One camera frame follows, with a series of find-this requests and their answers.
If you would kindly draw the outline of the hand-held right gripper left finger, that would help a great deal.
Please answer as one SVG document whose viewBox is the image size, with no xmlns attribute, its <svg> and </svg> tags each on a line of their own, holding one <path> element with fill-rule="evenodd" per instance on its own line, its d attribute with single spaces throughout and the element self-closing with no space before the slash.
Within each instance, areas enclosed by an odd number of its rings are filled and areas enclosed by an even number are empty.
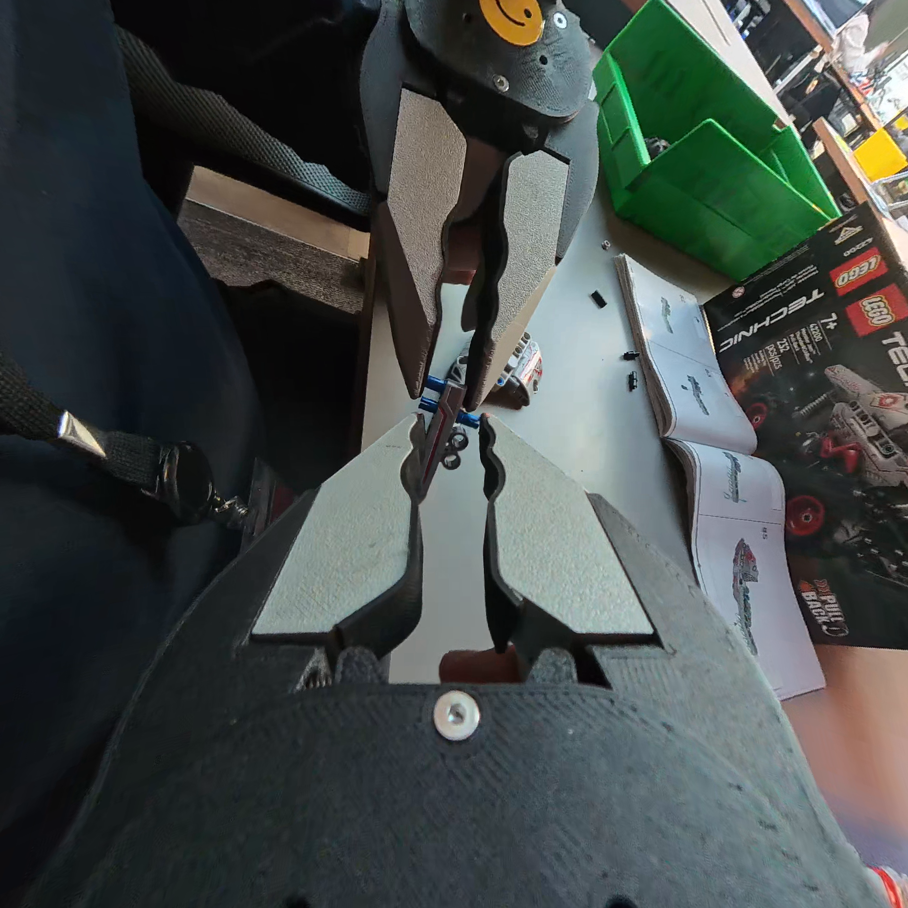
<svg viewBox="0 0 908 908">
<path fill-rule="evenodd" d="M 252 626 L 252 639 L 390 656 L 422 610 L 415 484 L 425 420 L 404 417 L 315 492 Z"/>
</svg>

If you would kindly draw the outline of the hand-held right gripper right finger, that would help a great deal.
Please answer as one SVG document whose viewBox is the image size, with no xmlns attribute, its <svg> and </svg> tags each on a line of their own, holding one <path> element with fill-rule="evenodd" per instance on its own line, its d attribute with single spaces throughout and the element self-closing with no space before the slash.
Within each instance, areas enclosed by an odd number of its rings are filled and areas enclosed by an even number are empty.
<svg viewBox="0 0 908 908">
<path fill-rule="evenodd" d="M 480 419 L 486 618 L 496 650 L 655 641 L 585 489 L 493 415 Z"/>
</svg>

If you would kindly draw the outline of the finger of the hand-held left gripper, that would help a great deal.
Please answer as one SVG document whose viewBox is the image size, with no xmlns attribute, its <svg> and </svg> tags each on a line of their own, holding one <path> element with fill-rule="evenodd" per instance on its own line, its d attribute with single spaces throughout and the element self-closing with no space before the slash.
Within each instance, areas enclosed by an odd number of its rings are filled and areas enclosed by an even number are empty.
<svg viewBox="0 0 908 908">
<path fill-rule="evenodd" d="M 508 159 L 481 229 L 469 298 L 476 328 L 462 407 L 477 410 L 528 327 L 556 269 L 569 167 L 546 151 Z"/>
<path fill-rule="evenodd" d="M 466 138 L 442 104 L 402 89 L 377 227 L 392 340 L 412 399 L 424 390 L 437 343 L 439 285 L 466 153 Z"/>
</svg>

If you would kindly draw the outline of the grey white lego vehicle model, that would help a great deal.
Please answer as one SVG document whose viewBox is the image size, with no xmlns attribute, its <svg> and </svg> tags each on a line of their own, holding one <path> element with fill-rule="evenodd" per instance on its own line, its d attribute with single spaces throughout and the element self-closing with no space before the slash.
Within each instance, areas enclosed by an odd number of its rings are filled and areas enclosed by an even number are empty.
<svg viewBox="0 0 908 908">
<path fill-rule="evenodd" d="M 542 367 L 539 345 L 524 332 L 483 404 L 509 410 L 528 407 L 539 390 Z"/>
</svg>

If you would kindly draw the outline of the dark grey lego beam piece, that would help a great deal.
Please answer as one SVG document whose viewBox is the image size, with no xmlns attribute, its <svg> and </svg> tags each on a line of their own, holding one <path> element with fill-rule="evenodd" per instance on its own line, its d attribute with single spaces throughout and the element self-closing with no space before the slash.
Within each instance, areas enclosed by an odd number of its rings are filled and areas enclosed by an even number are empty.
<svg viewBox="0 0 908 908">
<path fill-rule="evenodd" d="M 440 466 L 460 465 L 460 451 L 469 443 L 467 429 L 480 425 L 480 418 L 462 407 L 465 387 L 457 380 L 427 376 L 419 408 L 431 415 L 421 454 L 419 500 L 424 501 Z"/>
</svg>

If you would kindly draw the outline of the black lego set box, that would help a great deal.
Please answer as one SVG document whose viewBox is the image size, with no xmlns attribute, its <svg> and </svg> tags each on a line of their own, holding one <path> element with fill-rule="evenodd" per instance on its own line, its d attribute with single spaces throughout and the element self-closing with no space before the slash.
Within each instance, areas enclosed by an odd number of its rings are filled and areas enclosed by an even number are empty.
<svg viewBox="0 0 908 908">
<path fill-rule="evenodd" d="M 812 640 L 907 647 L 907 277 L 868 203 L 704 307 Z"/>
</svg>

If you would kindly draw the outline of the black badge reel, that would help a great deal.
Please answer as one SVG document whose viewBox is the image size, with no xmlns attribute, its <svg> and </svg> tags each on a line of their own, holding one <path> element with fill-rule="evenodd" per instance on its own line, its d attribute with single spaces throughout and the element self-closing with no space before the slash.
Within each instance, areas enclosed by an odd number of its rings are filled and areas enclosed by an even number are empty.
<svg viewBox="0 0 908 908">
<path fill-rule="evenodd" d="M 243 530 L 249 516 L 241 498 L 226 498 L 216 488 L 209 460 L 197 445 L 187 441 L 166 448 L 156 495 L 182 526 L 211 521 Z"/>
</svg>

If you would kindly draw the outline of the open instruction booklet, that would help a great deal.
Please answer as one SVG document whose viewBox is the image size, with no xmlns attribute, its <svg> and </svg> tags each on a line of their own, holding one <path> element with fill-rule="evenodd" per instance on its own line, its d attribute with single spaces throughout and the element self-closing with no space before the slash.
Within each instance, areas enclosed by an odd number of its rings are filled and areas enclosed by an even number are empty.
<svg viewBox="0 0 908 908">
<path fill-rule="evenodd" d="M 697 299 L 626 254 L 614 259 L 646 391 L 685 471 L 698 585 L 781 701 L 823 689 L 786 561 L 785 489 L 719 368 Z"/>
</svg>

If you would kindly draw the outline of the green plastic bin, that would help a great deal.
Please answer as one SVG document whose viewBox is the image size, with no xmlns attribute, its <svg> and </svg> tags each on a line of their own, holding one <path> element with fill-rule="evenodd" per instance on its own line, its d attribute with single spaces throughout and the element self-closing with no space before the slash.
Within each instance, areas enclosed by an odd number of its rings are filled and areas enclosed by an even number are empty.
<svg viewBox="0 0 908 908">
<path fill-rule="evenodd" d="M 600 164 L 616 214 L 714 271 L 742 280 L 840 215 L 792 127 L 752 152 L 707 119 L 648 163 L 640 131 L 607 142 Z"/>
<path fill-rule="evenodd" d="M 600 167 L 620 218 L 631 220 L 653 162 L 646 139 L 673 149 L 706 122 L 791 185 L 772 156 L 782 135 L 775 111 L 668 3 L 643 5 L 603 52 L 593 82 Z"/>
</svg>

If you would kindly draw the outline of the wooden workbench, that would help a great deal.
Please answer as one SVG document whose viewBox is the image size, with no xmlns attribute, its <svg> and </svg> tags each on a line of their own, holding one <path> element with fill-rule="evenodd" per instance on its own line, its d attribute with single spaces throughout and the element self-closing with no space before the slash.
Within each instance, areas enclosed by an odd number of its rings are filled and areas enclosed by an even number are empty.
<svg viewBox="0 0 908 908">
<path fill-rule="evenodd" d="M 868 203 L 906 259 L 906 170 L 870 183 L 854 158 L 856 147 L 881 128 L 906 155 L 906 130 L 897 122 L 875 129 L 875 115 L 853 88 L 817 49 L 779 82 L 776 94 L 841 211 Z"/>
</svg>

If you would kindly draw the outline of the yellow plastic bin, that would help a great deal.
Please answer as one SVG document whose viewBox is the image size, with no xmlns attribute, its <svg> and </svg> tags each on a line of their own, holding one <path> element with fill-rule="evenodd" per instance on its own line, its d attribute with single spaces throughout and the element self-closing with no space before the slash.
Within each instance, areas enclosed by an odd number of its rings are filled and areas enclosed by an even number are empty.
<svg viewBox="0 0 908 908">
<path fill-rule="evenodd" d="M 875 131 L 856 147 L 854 158 L 870 183 L 898 175 L 907 167 L 905 153 L 884 128 Z"/>
</svg>

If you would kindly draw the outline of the red white shoe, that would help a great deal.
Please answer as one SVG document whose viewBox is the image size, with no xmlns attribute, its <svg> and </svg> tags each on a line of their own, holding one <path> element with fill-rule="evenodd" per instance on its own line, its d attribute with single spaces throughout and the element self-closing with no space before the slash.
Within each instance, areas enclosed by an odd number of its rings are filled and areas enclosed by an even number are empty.
<svg viewBox="0 0 908 908">
<path fill-rule="evenodd" d="M 891 907 L 907 907 L 907 874 L 888 866 L 869 865 L 868 873 Z"/>
</svg>

